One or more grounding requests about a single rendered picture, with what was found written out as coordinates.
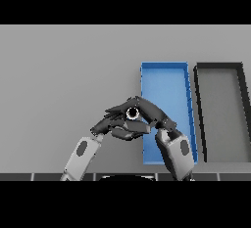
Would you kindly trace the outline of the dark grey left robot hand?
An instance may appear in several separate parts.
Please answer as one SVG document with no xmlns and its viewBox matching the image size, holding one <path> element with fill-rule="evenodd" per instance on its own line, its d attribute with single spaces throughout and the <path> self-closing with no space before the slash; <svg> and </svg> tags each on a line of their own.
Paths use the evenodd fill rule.
<svg viewBox="0 0 251 228">
<path fill-rule="evenodd" d="M 151 133 L 151 126 L 140 120 L 127 119 L 123 114 L 106 114 L 90 132 L 94 136 L 111 133 L 115 138 L 131 141 Z"/>
</svg>

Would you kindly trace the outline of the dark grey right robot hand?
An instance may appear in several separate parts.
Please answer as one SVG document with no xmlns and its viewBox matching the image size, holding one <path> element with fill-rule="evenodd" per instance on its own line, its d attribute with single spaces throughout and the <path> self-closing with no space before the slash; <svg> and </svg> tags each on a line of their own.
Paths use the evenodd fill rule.
<svg viewBox="0 0 251 228">
<path fill-rule="evenodd" d="M 129 108 L 138 109 L 139 114 L 156 129 L 164 128 L 168 132 L 173 132 L 176 129 L 176 123 L 160 108 L 139 96 L 128 98 L 125 103 L 106 110 L 106 113 L 107 116 L 114 114 L 126 115 Z"/>
</svg>

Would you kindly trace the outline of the blue pipe with ringed end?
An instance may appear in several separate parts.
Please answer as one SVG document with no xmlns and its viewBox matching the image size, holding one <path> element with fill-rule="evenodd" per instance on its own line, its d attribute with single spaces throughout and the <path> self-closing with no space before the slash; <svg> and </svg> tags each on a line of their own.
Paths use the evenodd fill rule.
<svg viewBox="0 0 251 228">
<path fill-rule="evenodd" d="M 125 114 L 127 119 L 137 120 L 139 117 L 139 110 L 138 108 L 128 108 Z"/>
</svg>

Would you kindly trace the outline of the blue bin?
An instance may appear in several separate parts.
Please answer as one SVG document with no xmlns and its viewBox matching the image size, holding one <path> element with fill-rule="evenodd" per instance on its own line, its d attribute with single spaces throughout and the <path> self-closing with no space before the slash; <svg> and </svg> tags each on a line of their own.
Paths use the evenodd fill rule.
<svg viewBox="0 0 251 228">
<path fill-rule="evenodd" d="M 141 97 L 159 107 L 190 142 L 198 161 L 188 62 L 142 62 Z"/>
</svg>

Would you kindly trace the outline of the dark grey bin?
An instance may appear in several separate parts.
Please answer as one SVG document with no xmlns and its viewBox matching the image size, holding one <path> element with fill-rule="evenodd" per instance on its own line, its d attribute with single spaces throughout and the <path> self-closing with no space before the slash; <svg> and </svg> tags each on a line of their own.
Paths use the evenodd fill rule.
<svg viewBox="0 0 251 228">
<path fill-rule="evenodd" d="M 204 162 L 251 162 L 243 63 L 197 63 L 193 71 Z"/>
</svg>

